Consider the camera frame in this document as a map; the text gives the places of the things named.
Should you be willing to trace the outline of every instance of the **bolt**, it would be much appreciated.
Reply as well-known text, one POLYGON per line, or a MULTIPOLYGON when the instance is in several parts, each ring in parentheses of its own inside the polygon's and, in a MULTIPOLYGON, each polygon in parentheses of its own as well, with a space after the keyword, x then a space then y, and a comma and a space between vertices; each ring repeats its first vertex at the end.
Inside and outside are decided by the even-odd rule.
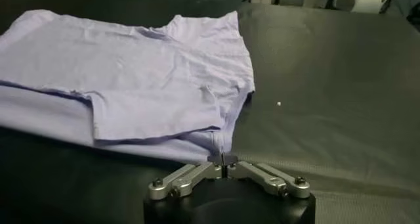
POLYGON ((153 187, 160 187, 163 185, 163 181, 161 178, 157 178, 152 182, 153 187))
POLYGON ((169 196, 172 197, 172 198, 178 198, 178 197, 180 197, 180 195, 181 195, 181 193, 180 193, 178 187, 173 187, 171 189, 171 191, 169 191, 169 196))
POLYGON ((278 195, 281 197, 287 197, 287 195, 289 195, 286 185, 282 185, 279 189, 278 189, 278 195))
POLYGON ((295 184, 296 185, 303 185, 305 183, 306 183, 306 179, 304 179, 304 177, 298 176, 298 177, 295 178, 295 184))

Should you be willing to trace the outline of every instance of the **metal linkage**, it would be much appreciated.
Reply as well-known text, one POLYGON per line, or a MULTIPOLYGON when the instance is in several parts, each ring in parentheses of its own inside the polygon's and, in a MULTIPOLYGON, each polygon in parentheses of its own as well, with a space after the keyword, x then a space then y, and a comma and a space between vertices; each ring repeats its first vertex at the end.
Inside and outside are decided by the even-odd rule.
POLYGON ((266 164, 238 162, 228 167, 228 176, 236 179, 250 178, 273 195, 291 195, 295 198, 308 198, 309 183, 303 177, 292 177, 266 164))
POLYGON ((191 194, 192 189, 203 179, 217 179, 222 176, 222 168, 214 163, 199 166, 186 164, 163 179, 156 179, 149 184, 149 197, 161 200, 168 195, 178 198, 191 194))

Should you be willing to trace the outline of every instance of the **wrinkled fabric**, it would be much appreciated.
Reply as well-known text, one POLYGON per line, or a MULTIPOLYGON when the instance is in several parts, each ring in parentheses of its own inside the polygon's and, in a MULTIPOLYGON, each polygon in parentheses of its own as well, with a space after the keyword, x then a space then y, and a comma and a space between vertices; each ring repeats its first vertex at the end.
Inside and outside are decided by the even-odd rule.
POLYGON ((0 37, 0 81, 3 126, 183 162, 230 151, 255 90, 236 12, 144 28, 28 11, 0 37))

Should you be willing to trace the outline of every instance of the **t-shirt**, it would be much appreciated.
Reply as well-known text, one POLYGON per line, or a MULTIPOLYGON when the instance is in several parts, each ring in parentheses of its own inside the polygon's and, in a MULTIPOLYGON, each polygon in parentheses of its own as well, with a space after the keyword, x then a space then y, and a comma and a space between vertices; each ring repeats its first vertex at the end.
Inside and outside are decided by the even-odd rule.
POLYGON ((204 161, 254 90, 236 12, 145 28, 36 10, 0 37, 0 124, 71 143, 204 161))

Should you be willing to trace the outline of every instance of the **black tabletop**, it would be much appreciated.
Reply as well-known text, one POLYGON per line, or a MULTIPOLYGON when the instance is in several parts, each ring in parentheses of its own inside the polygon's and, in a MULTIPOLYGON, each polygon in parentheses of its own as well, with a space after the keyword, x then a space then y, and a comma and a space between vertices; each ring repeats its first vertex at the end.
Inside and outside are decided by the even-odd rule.
MULTIPOLYGON (((0 0, 128 25, 238 10, 257 91, 232 152, 306 177, 318 223, 420 222, 420 35, 403 18, 198 0, 0 0)), ((142 223, 147 184, 177 163, 0 129, 0 217, 142 223)))

